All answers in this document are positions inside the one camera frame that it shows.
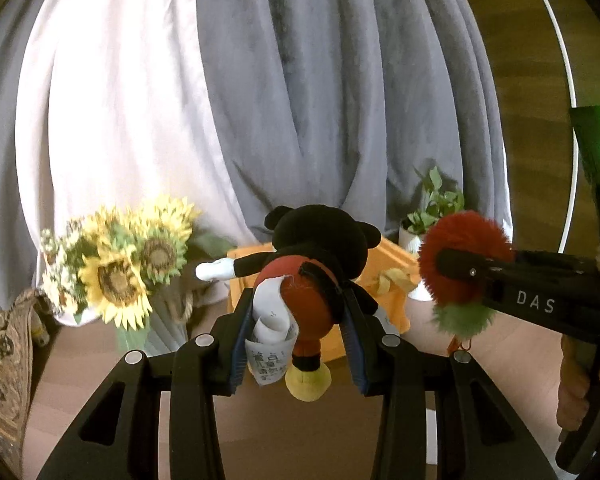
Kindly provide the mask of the right hand on handle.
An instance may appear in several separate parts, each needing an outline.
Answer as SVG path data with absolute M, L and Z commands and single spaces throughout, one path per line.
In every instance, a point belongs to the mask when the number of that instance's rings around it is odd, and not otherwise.
M 558 405 L 556 420 L 558 426 L 566 431 L 577 431 L 590 404 L 586 400 L 590 388 L 590 378 L 576 360 L 576 342 L 562 335 L 562 362 L 560 363 L 560 382 L 558 387 Z

